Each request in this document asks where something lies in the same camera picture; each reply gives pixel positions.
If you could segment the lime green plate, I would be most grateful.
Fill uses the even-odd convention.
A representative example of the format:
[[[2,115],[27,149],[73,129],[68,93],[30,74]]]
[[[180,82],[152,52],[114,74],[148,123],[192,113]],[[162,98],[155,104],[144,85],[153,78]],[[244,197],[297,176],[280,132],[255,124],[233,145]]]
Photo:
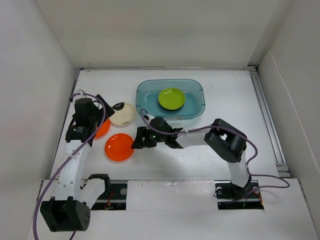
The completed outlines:
[[[181,105],[185,101],[185,94],[177,88],[165,88],[158,95],[160,105]]]

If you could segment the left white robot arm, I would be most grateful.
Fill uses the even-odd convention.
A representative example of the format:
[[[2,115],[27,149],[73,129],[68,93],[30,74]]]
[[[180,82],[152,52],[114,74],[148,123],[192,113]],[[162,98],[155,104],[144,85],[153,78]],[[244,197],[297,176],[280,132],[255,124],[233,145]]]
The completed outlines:
[[[65,159],[53,175],[58,183],[50,200],[38,206],[51,232],[86,231],[92,206],[98,197],[107,198],[112,191],[106,173],[92,174],[85,186],[81,183],[94,137],[115,111],[99,94],[75,93],[70,101],[74,114],[65,134]]]

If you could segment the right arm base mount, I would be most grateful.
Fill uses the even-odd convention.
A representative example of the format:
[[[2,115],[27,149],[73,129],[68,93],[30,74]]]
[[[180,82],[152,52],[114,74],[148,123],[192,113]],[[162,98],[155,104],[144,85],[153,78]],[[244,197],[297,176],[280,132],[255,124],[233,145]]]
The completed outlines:
[[[259,193],[253,189],[259,186],[252,180],[245,188],[231,183],[230,180],[216,181],[213,196],[217,200],[218,210],[263,210],[264,204]]]

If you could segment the cream plate with dark mark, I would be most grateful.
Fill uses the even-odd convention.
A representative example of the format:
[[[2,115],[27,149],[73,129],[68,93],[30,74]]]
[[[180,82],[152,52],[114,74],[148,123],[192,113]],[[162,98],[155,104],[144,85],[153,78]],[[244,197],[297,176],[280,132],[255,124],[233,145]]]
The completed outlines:
[[[127,102],[119,102],[112,106],[114,114],[109,118],[110,122],[117,127],[125,127],[131,124],[136,115],[136,109]]]

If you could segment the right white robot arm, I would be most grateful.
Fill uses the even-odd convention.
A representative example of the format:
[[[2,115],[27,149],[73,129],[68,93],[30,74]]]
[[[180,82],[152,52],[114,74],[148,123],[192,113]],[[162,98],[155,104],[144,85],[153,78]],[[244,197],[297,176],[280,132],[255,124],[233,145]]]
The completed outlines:
[[[132,149],[154,148],[157,143],[163,143],[171,149],[209,146],[228,164],[231,199],[243,198],[249,192],[252,177],[247,171],[245,159],[247,136],[237,128],[220,118],[211,125],[190,130],[173,128],[162,117],[149,114],[143,116],[142,120],[146,126],[137,128]]]

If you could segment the small orange plate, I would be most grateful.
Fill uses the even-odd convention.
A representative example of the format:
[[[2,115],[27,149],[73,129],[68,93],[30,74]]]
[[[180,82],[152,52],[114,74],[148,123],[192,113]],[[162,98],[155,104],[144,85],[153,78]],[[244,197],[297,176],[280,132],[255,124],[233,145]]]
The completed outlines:
[[[107,119],[103,124],[102,126],[99,128],[99,130],[97,131],[96,135],[95,135],[95,139],[99,139],[99,138],[102,138],[103,136],[105,136],[107,134],[107,132],[109,131],[110,129],[110,125],[111,125],[111,122],[109,119]]]

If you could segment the black plate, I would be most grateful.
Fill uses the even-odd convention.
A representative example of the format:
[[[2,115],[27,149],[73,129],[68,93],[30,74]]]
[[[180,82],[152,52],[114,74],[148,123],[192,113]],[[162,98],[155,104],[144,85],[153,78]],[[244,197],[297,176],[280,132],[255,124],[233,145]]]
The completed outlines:
[[[167,110],[167,111],[178,111],[179,109],[181,109],[185,104],[177,104],[177,105],[173,105],[173,104],[161,104],[160,106]]]

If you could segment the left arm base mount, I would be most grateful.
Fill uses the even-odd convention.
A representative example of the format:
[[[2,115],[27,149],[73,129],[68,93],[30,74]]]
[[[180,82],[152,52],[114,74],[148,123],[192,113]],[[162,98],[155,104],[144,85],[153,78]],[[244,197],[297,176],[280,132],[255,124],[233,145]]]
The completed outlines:
[[[84,179],[80,183],[80,191],[87,189],[88,184],[92,184],[94,180],[103,182],[106,189],[96,199],[90,208],[92,211],[124,211],[127,203],[127,180],[111,180],[106,173],[91,174],[88,179]]]

